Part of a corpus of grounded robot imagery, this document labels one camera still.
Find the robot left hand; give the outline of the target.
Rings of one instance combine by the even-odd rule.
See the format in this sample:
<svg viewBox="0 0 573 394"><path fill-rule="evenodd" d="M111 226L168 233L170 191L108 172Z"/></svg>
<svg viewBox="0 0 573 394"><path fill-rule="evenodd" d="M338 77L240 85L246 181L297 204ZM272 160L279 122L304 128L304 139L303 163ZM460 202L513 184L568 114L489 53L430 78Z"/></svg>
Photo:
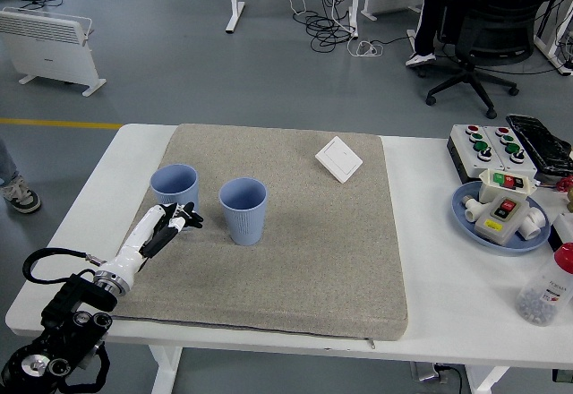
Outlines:
<svg viewBox="0 0 573 394"><path fill-rule="evenodd" d="M135 274L184 228L202 228L194 203L157 204L150 208L124 241L117 256L99 266L94 283L115 296L133 287Z"/></svg>

